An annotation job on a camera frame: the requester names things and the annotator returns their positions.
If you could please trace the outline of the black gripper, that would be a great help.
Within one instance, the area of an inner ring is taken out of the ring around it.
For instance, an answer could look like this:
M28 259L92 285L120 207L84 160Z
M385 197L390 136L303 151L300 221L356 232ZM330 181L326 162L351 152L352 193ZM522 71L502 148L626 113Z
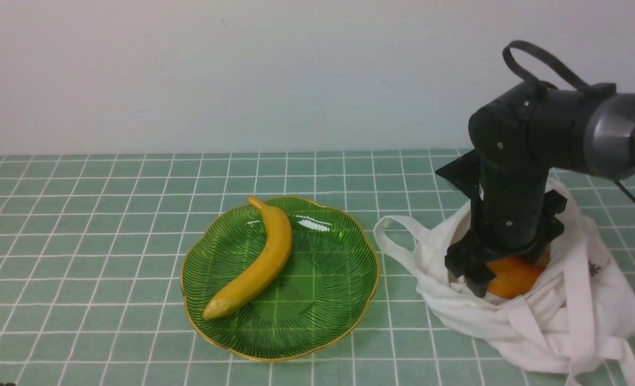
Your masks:
M470 199L470 227L447 248L445 266L484 298L496 274L489 262L521 256L534 262L564 232L557 215L567 199L548 190L547 168L504 171L482 161L453 161L445 179Z

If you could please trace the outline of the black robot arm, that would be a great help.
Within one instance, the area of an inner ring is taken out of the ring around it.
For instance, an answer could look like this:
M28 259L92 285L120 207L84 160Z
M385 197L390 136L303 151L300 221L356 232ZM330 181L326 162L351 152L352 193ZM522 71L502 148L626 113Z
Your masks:
M635 174L635 94L614 84L558 90L524 81L469 119L474 149L436 174L470 199L470 228L445 266L484 296L507 257L536 262L565 230L567 199L546 187L560 168L619 184Z

